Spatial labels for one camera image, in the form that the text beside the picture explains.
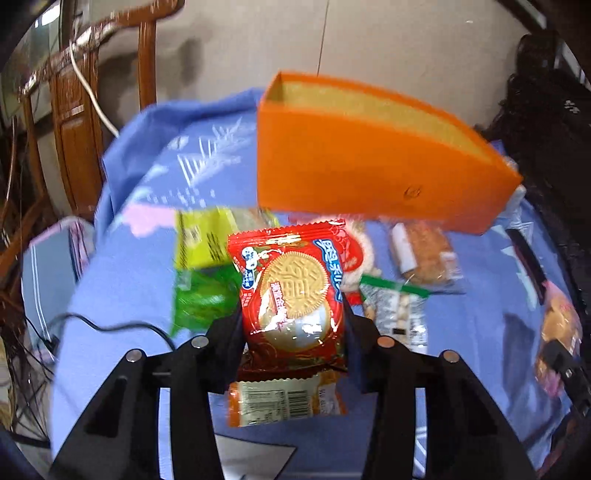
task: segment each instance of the white wall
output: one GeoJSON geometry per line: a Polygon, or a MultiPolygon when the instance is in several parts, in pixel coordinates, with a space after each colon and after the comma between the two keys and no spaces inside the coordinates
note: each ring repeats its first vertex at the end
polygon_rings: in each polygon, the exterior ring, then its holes
{"type": "MultiPolygon", "coordinates": [[[[147,1],[90,0],[91,21],[147,1]]],[[[320,69],[486,125],[525,33],[496,0],[186,0],[158,23],[158,100],[214,100],[279,69],[320,69]]],[[[137,31],[117,33],[99,58],[99,103],[121,127],[138,112],[137,31]]]]}

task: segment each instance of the wooden chair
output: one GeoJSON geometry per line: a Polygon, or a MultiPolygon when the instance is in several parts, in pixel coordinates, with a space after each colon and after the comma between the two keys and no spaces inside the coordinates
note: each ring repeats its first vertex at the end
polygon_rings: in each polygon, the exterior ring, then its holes
{"type": "MultiPolygon", "coordinates": [[[[88,27],[75,41],[78,68],[97,97],[99,47],[124,28],[139,28],[138,84],[139,107],[156,102],[156,22],[170,17],[184,0],[154,0],[150,5],[111,14],[88,27]]],[[[39,159],[31,95],[49,82],[57,158],[68,202],[75,215],[90,219],[100,195],[104,152],[100,119],[70,63],[70,47],[52,55],[22,87],[30,154],[39,159]]]]}
{"type": "Polygon", "coordinates": [[[22,175],[18,165],[17,119],[12,119],[12,138],[8,180],[0,213],[0,323],[14,332],[23,329],[21,296],[21,259],[30,240],[52,225],[56,220],[43,179],[38,157],[30,155],[29,169],[33,180],[33,201],[23,204],[24,192],[20,190],[22,175]]]}

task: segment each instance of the blue bedsheet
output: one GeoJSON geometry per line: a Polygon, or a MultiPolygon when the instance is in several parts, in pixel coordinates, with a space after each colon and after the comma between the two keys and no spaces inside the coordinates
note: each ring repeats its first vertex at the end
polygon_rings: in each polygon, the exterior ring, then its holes
{"type": "MultiPolygon", "coordinates": [[[[260,94],[249,90],[207,105],[152,106],[124,128],[104,157],[108,181],[96,212],[97,252],[73,297],[71,312],[99,325],[144,320],[170,330],[176,240],[171,212],[256,205],[260,94]]],[[[357,187],[362,194],[363,187],[357,187]]],[[[556,254],[526,202],[512,223],[525,233],[549,279],[565,291],[556,254]]],[[[386,278],[394,278],[385,232],[376,222],[368,222],[368,232],[378,268],[386,278]]],[[[466,277],[466,294],[429,298],[429,353],[454,349],[462,355],[539,467],[553,430],[569,409],[566,399],[549,399],[532,373],[543,310],[501,225],[482,236],[452,233],[450,239],[466,277]]],[[[184,332],[176,342],[188,337],[184,332]]],[[[54,455],[103,380],[132,348],[148,355],[167,350],[149,331],[107,335],[81,322],[68,322],[52,402],[54,455]]],[[[297,446],[283,475],[351,478],[363,468],[375,398],[360,395],[347,380],[340,389],[349,408],[346,416],[243,429],[226,426],[225,399],[211,395],[215,429],[241,439],[297,446]]],[[[415,472],[420,475],[426,428],[422,393],[417,396],[415,472]]],[[[161,474],[172,478],[166,394],[161,403],[161,474]]]]}

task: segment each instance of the red-and-white package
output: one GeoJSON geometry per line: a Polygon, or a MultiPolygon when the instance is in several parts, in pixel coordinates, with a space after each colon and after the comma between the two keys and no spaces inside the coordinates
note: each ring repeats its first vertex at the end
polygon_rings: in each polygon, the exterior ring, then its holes
{"type": "MultiPolygon", "coordinates": [[[[242,273],[248,355],[242,373],[282,378],[343,366],[343,220],[241,232],[228,252],[242,273]]],[[[244,380],[252,377],[241,375],[244,380]]]]}

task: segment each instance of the orange cardboard box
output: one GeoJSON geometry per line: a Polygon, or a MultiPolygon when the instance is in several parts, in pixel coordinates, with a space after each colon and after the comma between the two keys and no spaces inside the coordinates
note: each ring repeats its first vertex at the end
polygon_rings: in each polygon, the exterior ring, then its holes
{"type": "Polygon", "coordinates": [[[453,115],[358,82],[277,74],[258,109],[258,203],[483,233],[521,176],[453,115]]]}

